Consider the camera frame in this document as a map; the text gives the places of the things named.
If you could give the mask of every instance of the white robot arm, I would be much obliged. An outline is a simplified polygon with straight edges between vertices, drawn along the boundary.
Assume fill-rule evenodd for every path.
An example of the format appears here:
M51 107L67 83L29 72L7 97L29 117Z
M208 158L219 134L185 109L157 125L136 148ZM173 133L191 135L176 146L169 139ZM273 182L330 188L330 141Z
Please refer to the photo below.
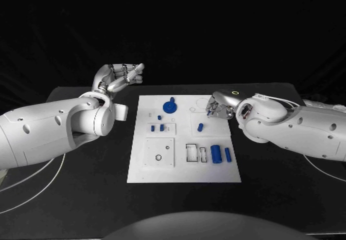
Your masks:
M98 70L92 90L78 98L18 108L0 116L0 169L51 160L105 136L129 107L113 103L127 85L143 82L144 65L110 64Z
M245 136L257 143L327 160L346 160L346 113L307 106L287 109L280 98L219 90L206 106L208 115L231 119L235 115Z

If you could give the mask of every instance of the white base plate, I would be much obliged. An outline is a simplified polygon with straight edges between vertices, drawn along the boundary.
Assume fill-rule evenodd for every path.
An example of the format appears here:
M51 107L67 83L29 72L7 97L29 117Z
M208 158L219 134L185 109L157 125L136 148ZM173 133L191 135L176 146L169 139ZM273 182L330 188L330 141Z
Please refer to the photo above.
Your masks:
M175 97L178 105L178 110L172 114L163 111L163 104L170 101L170 97ZM225 119L208 118L205 108L209 98L211 95L146 95L139 97L129 183L242 182L229 124ZM204 123L202 132L198 132L199 123ZM165 131L152 132L150 126L154 125L154 130L157 130L160 124L166 124ZM167 126L172 124L175 124L175 129L167 132ZM188 162L186 144L196 144L198 162ZM212 161L212 145L219 145L221 148L222 163L219 164ZM201 148L205 148L206 162L202 162ZM225 148L229 148L232 162L227 161ZM166 161L156 161L157 155L165 155L162 159Z

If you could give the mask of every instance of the robotic hand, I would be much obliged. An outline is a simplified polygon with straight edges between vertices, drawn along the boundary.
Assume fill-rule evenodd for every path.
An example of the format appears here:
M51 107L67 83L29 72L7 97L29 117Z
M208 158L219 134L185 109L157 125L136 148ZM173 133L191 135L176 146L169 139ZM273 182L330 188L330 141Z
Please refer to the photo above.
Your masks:
M257 143L273 142L283 149L315 158L346 160L346 113L299 106L287 109L276 100L255 94L247 97L231 89L214 92L208 116L231 119L235 115L245 136Z
M78 98L25 106L0 116L0 169L51 160L105 136L129 107L113 103L129 85L143 82L144 65L110 64Z

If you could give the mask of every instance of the black backdrop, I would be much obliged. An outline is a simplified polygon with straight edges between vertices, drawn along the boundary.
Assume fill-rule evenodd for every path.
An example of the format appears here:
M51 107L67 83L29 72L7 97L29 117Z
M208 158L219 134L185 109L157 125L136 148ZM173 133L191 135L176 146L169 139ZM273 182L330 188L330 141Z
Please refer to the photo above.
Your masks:
M289 82L346 104L345 43L343 1L13 1L0 9L0 114L58 86L91 86L110 63L144 63L144 85Z

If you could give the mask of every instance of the blue object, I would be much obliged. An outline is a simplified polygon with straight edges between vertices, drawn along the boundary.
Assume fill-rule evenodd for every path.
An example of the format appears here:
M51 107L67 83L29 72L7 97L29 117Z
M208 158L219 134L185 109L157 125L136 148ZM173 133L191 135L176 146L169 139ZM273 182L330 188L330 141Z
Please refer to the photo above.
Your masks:
M199 125L198 125L198 129L196 129L199 132L202 132L202 130L204 130L204 123L201 123Z
M227 157L227 162L231 163L232 159L231 159L231 153L229 153L229 148L225 148L225 157Z
M221 151L221 146L219 145L212 145L211 146L211 158L212 158L212 163L214 164L221 164L222 163L222 151Z
M172 97L172 98L170 98L170 101L167 101L167 102L163 104L163 111L165 111L167 114L172 114L176 110L178 110L178 105L176 105L176 103L175 103L175 98Z

